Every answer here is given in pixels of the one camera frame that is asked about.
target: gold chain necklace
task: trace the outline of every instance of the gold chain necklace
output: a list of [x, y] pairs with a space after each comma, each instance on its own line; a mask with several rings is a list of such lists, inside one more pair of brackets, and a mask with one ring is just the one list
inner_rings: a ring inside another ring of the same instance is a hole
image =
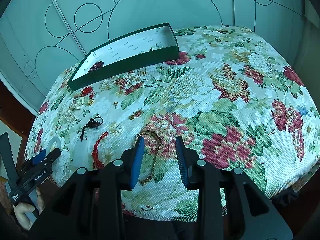
[[154, 168], [155, 168], [155, 163], [156, 163], [156, 156], [158, 154], [158, 151], [159, 151], [159, 148], [161, 146], [161, 139], [160, 137], [154, 132], [154, 131], [151, 131], [151, 130], [147, 130], [147, 129], [143, 129], [140, 131], [140, 133], [137, 135], [135, 141], [134, 141], [134, 144], [137, 142], [137, 139], [138, 139], [138, 136], [144, 136], [144, 135], [151, 135], [155, 138], [155, 140], [157, 141], [157, 146], [156, 146], [156, 150], [155, 150], [155, 154], [154, 154], [154, 158], [153, 158], [153, 162], [152, 162], [152, 167], [151, 167], [151, 171], [150, 171], [150, 175], [148, 177], [146, 177], [145, 179], [143, 180], [140, 180], [138, 179], [138, 182], [140, 182], [142, 185], [145, 185], [146, 183], [148, 183], [151, 179], [153, 179], [153, 171], [154, 171]]

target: wall with circle pattern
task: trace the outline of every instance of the wall with circle pattern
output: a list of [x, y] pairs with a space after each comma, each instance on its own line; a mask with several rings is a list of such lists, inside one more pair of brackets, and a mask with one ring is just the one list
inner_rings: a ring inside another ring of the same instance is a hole
[[0, 19], [0, 71], [35, 111], [57, 76], [81, 61], [85, 53], [151, 25], [246, 26], [290, 64], [302, 36], [302, 0], [55, 1], [12, 0]]

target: floral tablecloth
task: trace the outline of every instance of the floral tablecloth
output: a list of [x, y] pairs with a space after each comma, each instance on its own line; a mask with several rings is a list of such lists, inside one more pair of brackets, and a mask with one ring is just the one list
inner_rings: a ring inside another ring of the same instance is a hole
[[[198, 191], [181, 183], [178, 135], [217, 168], [242, 168], [268, 198], [290, 186], [298, 191], [319, 167], [320, 116], [294, 70], [245, 27], [197, 26], [175, 35], [178, 60], [78, 91], [67, 86], [77, 65], [65, 70], [40, 108], [26, 159], [59, 137], [63, 151], [52, 178], [62, 186], [80, 154], [84, 166], [99, 167], [131, 148], [142, 131], [140, 183], [123, 191], [122, 200], [124, 212], [147, 219], [196, 220]], [[85, 129], [80, 142], [83, 126], [95, 116], [103, 124]], [[221, 201], [225, 209], [223, 191]]]

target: open box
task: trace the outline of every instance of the open box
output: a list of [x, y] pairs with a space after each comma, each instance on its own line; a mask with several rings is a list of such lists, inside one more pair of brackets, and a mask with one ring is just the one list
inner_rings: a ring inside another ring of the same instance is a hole
[[[154, 25], [91, 50], [72, 74], [68, 86], [77, 90], [127, 71], [178, 58], [177, 39], [169, 23]], [[89, 72], [100, 61], [103, 67]]]

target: human hand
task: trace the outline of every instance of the human hand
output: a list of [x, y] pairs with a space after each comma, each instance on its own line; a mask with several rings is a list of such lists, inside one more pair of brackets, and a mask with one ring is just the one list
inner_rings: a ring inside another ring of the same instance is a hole
[[[37, 193], [37, 204], [39, 207], [39, 215], [44, 209], [44, 201], [41, 197], [41, 192], [39, 188], [36, 188], [36, 193]], [[16, 215], [16, 218], [20, 225], [26, 229], [30, 230], [32, 227], [33, 223], [30, 221], [30, 219], [26, 216], [25, 213], [28, 212], [33, 212], [35, 210], [34, 206], [29, 205], [27, 203], [19, 203], [16, 207], [13, 206], [14, 214]]]

